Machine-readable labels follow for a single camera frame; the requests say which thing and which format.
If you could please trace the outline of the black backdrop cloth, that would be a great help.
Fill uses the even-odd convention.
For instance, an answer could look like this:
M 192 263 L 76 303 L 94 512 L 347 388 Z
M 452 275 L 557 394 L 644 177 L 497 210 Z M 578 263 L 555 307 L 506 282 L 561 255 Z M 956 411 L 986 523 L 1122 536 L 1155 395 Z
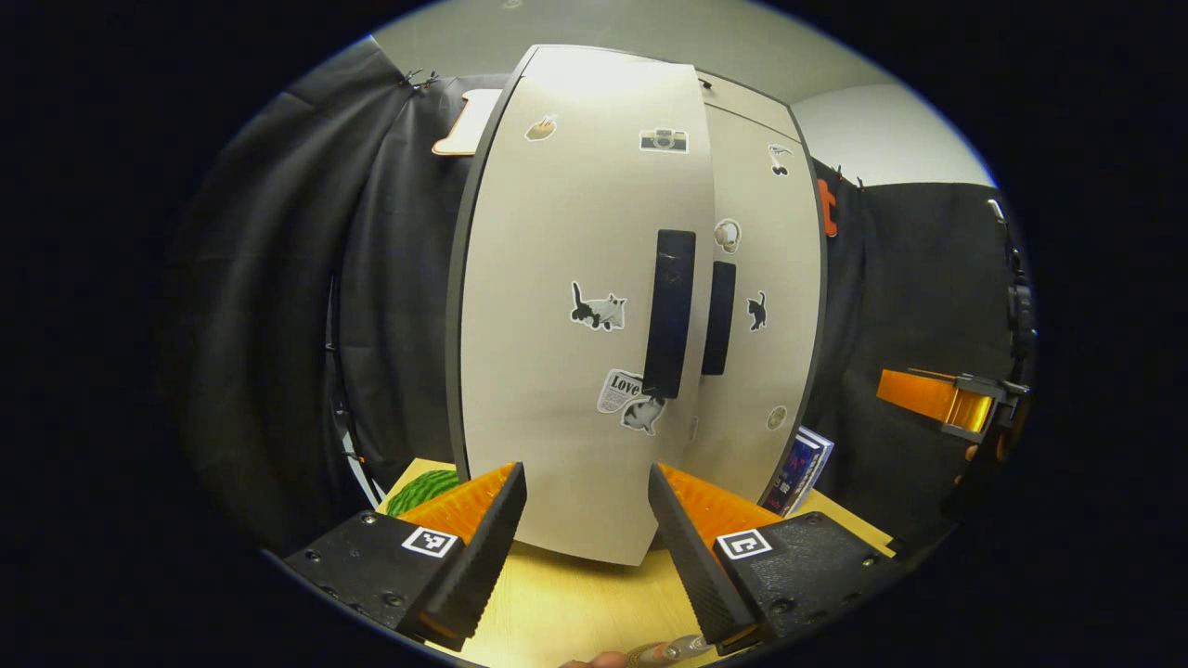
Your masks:
M 481 131 L 513 71 L 404 88 L 381 48 L 362 40 L 234 136 L 181 225 L 162 319 L 168 397 L 203 481 L 276 552 L 366 503 L 327 434 L 331 275 L 369 474 L 388 486 L 416 459 L 457 465 L 446 401 L 455 228 Z M 967 442 L 877 398 L 881 371 L 1031 383 L 1034 354 L 1011 354 L 1010 275 L 988 198 L 1022 248 L 1020 234 L 996 187 L 859 193 L 857 176 L 839 182 L 807 149 L 826 302 L 800 427 L 834 443 L 816 490 L 920 549 L 955 524 L 939 503 L 966 470 Z

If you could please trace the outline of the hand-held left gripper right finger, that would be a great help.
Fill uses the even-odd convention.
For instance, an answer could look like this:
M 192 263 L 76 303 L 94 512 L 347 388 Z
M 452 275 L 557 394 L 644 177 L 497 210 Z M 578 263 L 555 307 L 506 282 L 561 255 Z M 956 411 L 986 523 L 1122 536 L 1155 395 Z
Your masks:
M 838 519 L 785 519 L 662 462 L 647 499 L 697 626 L 721 655 L 819 634 L 906 574 Z

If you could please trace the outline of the black equipment stand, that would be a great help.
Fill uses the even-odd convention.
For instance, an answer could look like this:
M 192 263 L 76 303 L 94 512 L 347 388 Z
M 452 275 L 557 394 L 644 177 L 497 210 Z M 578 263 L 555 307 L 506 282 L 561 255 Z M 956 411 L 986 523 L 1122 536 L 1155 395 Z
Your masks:
M 1024 261 L 1020 245 L 1015 241 L 1013 228 L 1001 212 L 1001 204 L 997 198 L 988 198 L 986 204 L 988 204 L 988 212 L 991 212 L 999 237 L 1001 237 L 1004 261 L 1010 275 L 1007 327 L 1011 333 L 1011 354 L 1015 359 L 1023 360 L 1034 354 L 1037 342 L 1034 292 L 1026 275 L 1026 261 Z

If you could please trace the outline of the dark navy book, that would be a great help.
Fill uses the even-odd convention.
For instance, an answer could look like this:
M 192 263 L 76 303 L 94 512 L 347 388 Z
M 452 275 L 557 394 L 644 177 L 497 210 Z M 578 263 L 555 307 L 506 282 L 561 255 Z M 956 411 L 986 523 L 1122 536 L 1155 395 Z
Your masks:
M 781 465 L 775 483 L 767 489 L 762 508 L 784 516 L 800 508 L 807 489 L 814 485 L 814 470 L 827 449 L 816 431 L 800 427 L 791 441 L 791 450 Z

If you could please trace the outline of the white cabinet drawer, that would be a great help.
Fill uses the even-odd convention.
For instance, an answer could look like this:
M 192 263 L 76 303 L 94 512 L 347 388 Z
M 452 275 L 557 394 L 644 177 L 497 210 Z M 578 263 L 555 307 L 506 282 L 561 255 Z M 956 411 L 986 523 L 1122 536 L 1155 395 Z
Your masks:
M 731 113 L 748 119 L 751 122 L 759 122 L 781 136 L 788 136 L 794 141 L 803 141 L 794 112 L 783 101 L 740 82 L 718 76 L 716 73 L 700 71 L 700 69 L 696 69 L 695 73 L 697 78 L 704 78 L 713 84 L 710 90 L 702 89 L 704 105 L 712 106 L 714 109 L 731 111 Z

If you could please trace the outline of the white and grey cabinet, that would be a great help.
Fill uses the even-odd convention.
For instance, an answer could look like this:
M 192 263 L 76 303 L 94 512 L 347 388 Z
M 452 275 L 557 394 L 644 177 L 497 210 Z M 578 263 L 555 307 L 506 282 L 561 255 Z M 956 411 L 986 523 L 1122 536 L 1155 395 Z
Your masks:
M 791 107 L 722 73 L 536 44 L 459 208 L 446 380 L 459 468 L 530 511 L 625 502 L 656 460 L 760 502 L 819 363 L 826 237 Z

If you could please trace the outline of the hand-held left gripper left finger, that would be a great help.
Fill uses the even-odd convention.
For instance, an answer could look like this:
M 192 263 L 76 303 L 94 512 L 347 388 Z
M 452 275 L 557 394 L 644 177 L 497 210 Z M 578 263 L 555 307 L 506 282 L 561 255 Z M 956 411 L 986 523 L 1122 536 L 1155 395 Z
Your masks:
M 283 565 L 345 611 L 460 650 L 484 618 L 526 500 L 523 464 L 508 462 L 398 516 L 356 513 Z

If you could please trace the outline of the watermelon slice toy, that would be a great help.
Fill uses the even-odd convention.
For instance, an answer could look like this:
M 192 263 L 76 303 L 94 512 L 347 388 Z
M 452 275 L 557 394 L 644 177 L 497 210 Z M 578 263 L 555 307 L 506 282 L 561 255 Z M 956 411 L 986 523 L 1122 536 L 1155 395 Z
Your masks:
M 394 492 L 383 508 L 383 513 L 388 517 L 399 517 L 413 508 L 419 508 L 421 504 L 457 489 L 460 485 L 456 470 L 428 470 Z

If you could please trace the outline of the white cabinet door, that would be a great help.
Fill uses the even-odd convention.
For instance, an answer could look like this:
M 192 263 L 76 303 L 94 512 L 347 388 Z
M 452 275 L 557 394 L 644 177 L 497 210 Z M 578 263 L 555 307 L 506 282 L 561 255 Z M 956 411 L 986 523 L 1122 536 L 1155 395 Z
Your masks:
M 697 434 L 684 470 L 762 504 L 791 447 L 819 368 L 826 252 L 802 143 L 704 106 L 714 203 L 713 261 L 734 263 L 725 373 L 700 376 Z
M 449 434 L 465 478 L 523 464 L 527 546 L 642 565 L 651 466 L 691 440 L 716 210 L 695 71 L 535 45 L 472 157 L 446 307 Z M 675 399 L 642 384 L 661 229 L 696 234 Z

